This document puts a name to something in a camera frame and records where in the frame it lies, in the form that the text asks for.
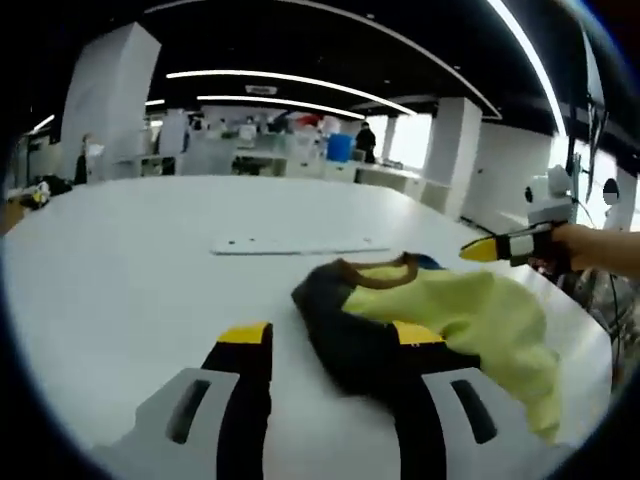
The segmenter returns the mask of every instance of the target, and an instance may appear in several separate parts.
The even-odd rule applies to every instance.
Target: white cabinet
[[[287,178],[320,178],[323,162],[320,160],[288,160],[284,176]]]
[[[348,163],[325,162],[322,178],[330,182],[353,183],[356,179],[356,167]]]
[[[444,213],[448,196],[449,187],[447,185],[427,181],[422,194],[422,203],[437,212]]]
[[[419,202],[422,200],[425,183],[423,178],[407,178],[403,193]]]

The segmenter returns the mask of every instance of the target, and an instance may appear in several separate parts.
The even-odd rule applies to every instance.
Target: office desk
[[[134,155],[131,157],[120,158],[113,162],[112,175],[108,179],[124,179],[124,178],[139,178],[146,176],[142,168],[144,161],[159,163],[162,165],[162,161],[167,158],[173,158],[176,163],[176,172],[179,172],[180,165],[183,159],[183,154],[177,155],[160,155],[157,153],[149,153],[142,155]]]
[[[236,148],[236,158],[260,158],[264,160],[287,160],[291,156],[273,149]]]
[[[81,186],[5,237],[14,327],[38,391],[83,447],[113,442],[135,408],[185,367],[200,366],[232,325],[274,324],[273,410],[265,478],[399,478],[393,419],[332,386],[290,294],[336,255],[214,256],[215,239],[305,243],[367,235],[388,252],[432,255],[456,271],[479,237],[395,191],[262,177],[157,177]],[[577,443],[607,408],[611,351],[602,328],[528,267],[489,264],[542,303],[562,357],[559,440]]]
[[[410,172],[408,170],[399,170],[397,168],[385,167],[383,165],[374,165],[371,163],[363,163],[363,162],[349,162],[352,165],[363,172],[374,172],[381,173],[384,175],[395,175],[403,178],[411,178],[411,179],[420,179],[421,175],[418,175],[415,172]]]

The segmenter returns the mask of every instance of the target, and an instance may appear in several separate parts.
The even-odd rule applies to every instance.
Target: yellow cloth
[[[389,280],[405,275],[407,267],[359,272]],[[544,345],[544,311],[522,285],[491,272],[421,269],[405,285],[356,287],[343,310],[385,323],[423,325],[452,350],[478,355],[482,370],[525,405],[530,430],[553,441],[561,414],[559,358]]]

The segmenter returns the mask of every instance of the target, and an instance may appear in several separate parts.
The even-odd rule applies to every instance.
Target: blue container
[[[344,133],[332,133],[327,143],[327,160],[346,163],[351,158],[353,137]]]

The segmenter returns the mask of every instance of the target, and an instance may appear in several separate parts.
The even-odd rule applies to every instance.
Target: ceiling light
[[[49,115],[47,118],[45,118],[43,121],[41,121],[38,125],[33,127],[33,130],[31,130],[31,133],[36,133],[42,127],[44,127],[45,125],[47,125],[48,123],[53,121],[54,118],[55,118],[55,115]]]
[[[349,19],[354,20],[356,22],[360,22],[360,23],[362,23],[364,25],[367,25],[367,26],[369,26],[371,28],[375,28],[379,32],[382,32],[382,33],[384,33],[386,35],[389,35],[389,36],[395,38],[396,40],[404,43],[405,45],[409,46],[410,48],[413,48],[414,50],[420,52],[420,54],[422,54],[425,57],[427,57],[429,60],[434,62],[439,67],[445,69],[447,72],[449,72],[451,75],[453,75],[454,78],[458,79],[458,81],[461,82],[466,88],[468,88],[476,97],[478,97],[487,106],[487,108],[489,110],[491,110],[491,112],[493,112],[493,113],[485,112],[485,114],[483,115],[482,118],[484,118],[484,119],[502,118],[502,115],[500,115],[500,112],[498,111],[498,109],[493,106],[493,104],[487,99],[487,97],[485,97],[482,94],[482,92],[480,92],[480,90],[478,90],[476,87],[474,87],[473,84],[471,84],[471,82],[469,82],[469,80],[467,80],[462,75],[460,75],[452,66],[450,66],[448,63],[443,61],[440,57],[434,55],[432,52],[430,52],[429,50],[427,50],[423,46],[419,45],[418,43],[414,42],[413,40],[408,39],[404,35],[399,34],[395,30],[392,30],[392,29],[390,29],[388,27],[385,27],[384,25],[381,25],[380,23],[377,23],[374,20],[369,20],[368,18],[365,18],[362,15],[356,15],[355,13],[348,12],[348,11],[342,10],[340,8],[331,7],[329,5],[325,5],[324,3],[314,2],[312,0],[276,0],[276,1],[282,2],[282,3],[289,3],[289,4],[293,4],[293,5],[300,5],[300,6],[309,7],[309,8],[315,8],[317,10],[322,10],[322,11],[325,11],[325,12],[331,12],[331,13],[334,13],[336,15],[340,15],[342,17],[349,18]]]
[[[295,100],[284,100],[282,98],[268,98],[268,97],[246,97],[241,95],[200,95],[198,100],[231,100],[237,102],[262,102],[262,103],[278,103],[281,105],[291,105],[294,107],[312,108],[314,110],[324,110],[326,112],[336,113],[338,115],[344,115],[345,117],[357,118],[358,120],[364,120],[364,115],[359,113],[348,112],[346,110],[340,110],[339,108],[325,107],[324,105],[316,105],[315,103],[296,102]]]
[[[540,57],[536,53],[536,50],[533,48],[531,41],[524,33],[524,30],[522,30],[522,27],[515,19],[515,17],[507,9],[504,3],[502,3],[502,0],[487,0],[487,2],[489,2],[489,5],[491,5],[491,7],[497,12],[497,14],[500,15],[502,21],[507,24],[507,27],[509,27],[509,30],[511,30],[511,33],[514,37],[516,37],[516,40],[518,40],[518,43],[524,50],[524,53],[527,55],[529,62],[533,66],[533,69],[538,76],[538,80],[542,84],[542,89],[547,96],[547,100],[551,105],[551,112],[553,113],[553,118],[555,119],[558,133],[562,136],[566,136],[567,131],[564,127],[564,120],[562,118],[562,112],[560,111],[560,104],[558,103],[556,94],[553,91],[553,87],[551,86],[551,80],[549,79],[549,76],[547,75],[547,72],[542,65]]]
[[[158,10],[164,10],[166,8],[177,7],[179,5],[185,5],[187,3],[204,2],[204,0],[177,0],[175,2],[163,3],[155,7],[147,8],[144,13],[157,12]]]
[[[307,77],[299,77],[298,75],[286,75],[284,73],[272,73],[272,72],[256,72],[252,70],[196,70],[192,72],[170,73],[167,75],[167,78],[199,77],[199,76],[207,76],[207,75],[243,75],[247,77],[276,78],[279,80],[290,80],[293,82],[309,83],[311,85],[318,85],[320,87],[332,88],[334,90],[340,90],[342,92],[351,93],[352,95],[358,95],[360,97],[373,100],[374,102],[378,102],[382,105],[395,108],[396,110],[399,110],[402,113],[406,113],[409,115],[417,115],[417,112],[414,112],[409,108],[403,107],[402,105],[398,105],[397,103],[394,103],[394,102],[390,102],[389,100],[385,100],[384,98],[378,97],[376,95],[371,95],[370,93],[356,90],[355,88],[344,87],[336,83],[325,82],[323,80],[315,80],[313,78],[307,78]]]

